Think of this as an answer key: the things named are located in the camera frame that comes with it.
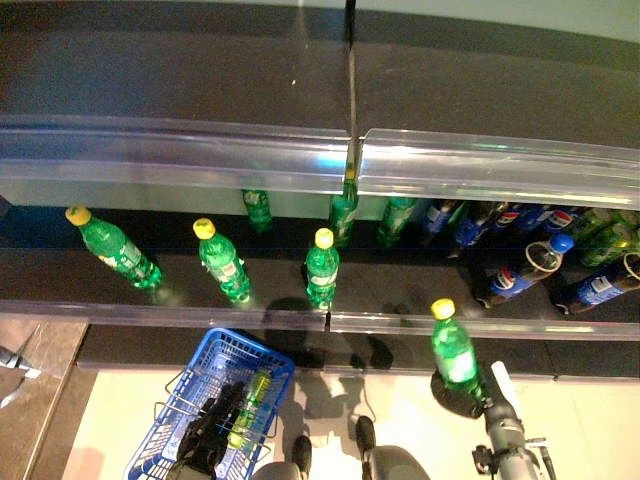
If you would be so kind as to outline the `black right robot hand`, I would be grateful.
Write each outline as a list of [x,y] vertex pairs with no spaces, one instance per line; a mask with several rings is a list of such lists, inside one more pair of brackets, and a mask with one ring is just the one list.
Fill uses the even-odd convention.
[[503,419],[514,419],[522,425],[514,406],[507,400],[494,369],[485,363],[478,366],[474,385],[447,383],[436,369],[431,376],[430,388],[435,400],[456,415],[477,419],[485,416],[486,426]]

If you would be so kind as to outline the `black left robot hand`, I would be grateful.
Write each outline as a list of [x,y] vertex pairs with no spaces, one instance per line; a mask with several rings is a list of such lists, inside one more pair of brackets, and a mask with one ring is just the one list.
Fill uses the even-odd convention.
[[224,384],[218,395],[209,397],[192,420],[179,444],[171,479],[216,479],[216,467],[223,460],[228,437],[240,413],[245,383]]

